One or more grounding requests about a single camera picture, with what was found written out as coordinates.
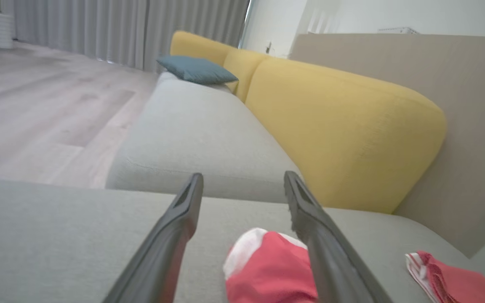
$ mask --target red cloth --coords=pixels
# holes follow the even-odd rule
[[[485,303],[485,277],[474,271],[452,267],[425,251],[417,252],[427,267],[433,292],[443,303]]]
[[[267,232],[244,269],[226,281],[230,303],[312,303],[317,289],[308,251]]]

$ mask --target throw pillow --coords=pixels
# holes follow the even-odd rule
[[[223,84],[239,80],[227,69],[203,58],[165,56],[156,61],[179,79],[197,84]]]

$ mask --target beige partition panel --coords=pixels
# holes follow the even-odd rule
[[[443,148],[395,213],[468,257],[485,245],[485,37],[307,34],[290,58],[403,85],[441,107]]]

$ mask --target yellow cushion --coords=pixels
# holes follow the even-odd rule
[[[227,53],[236,48],[197,36],[195,34],[176,31],[171,38],[170,54],[172,56],[188,56],[205,58],[220,66],[224,65]]]
[[[227,86],[242,102],[246,101],[254,71],[263,60],[269,57],[266,54],[238,49],[233,49],[227,54],[224,69],[239,79],[239,81],[228,83]]]
[[[417,92],[286,59],[258,66],[246,106],[327,207],[391,213],[446,132],[441,109]]]

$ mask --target gray sofa seat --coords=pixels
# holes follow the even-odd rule
[[[175,194],[194,172],[205,196],[284,202],[283,174],[300,171],[234,95],[159,81],[110,169],[106,188]]]
[[[171,194],[0,182],[0,302],[101,302],[172,199]],[[431,303],[410,277],[404,253],[425,250],[449,265],[476,270],[452,245],[412,220],[326,211],[394,302]],[[290,226],[285,204],[203,198],[174,301],[224,302],[222,265],[237,238],[254,227],[295,237]]]

